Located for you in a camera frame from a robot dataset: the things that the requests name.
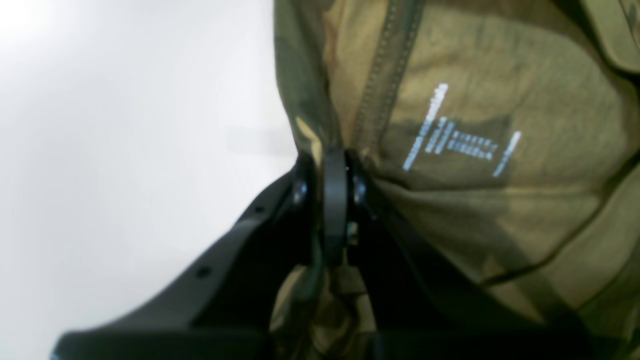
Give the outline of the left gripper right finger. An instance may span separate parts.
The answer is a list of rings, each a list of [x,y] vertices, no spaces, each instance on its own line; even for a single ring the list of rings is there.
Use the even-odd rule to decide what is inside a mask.
[[[574,315],[546,325],[474,285],[382,194],[354,152],[333,149],[333,265],[359,269],[375,332],[352,360],[612,360],[618,342]]]

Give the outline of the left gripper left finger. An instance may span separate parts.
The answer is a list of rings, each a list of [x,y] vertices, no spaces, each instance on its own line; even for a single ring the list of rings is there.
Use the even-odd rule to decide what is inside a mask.
[[[269,324],[281,284],[321,244],[336,262],[336,152],[322,178],[300,154],[231,230],[166,289],[112,323],[66,333],[53,360],[271,360]]]

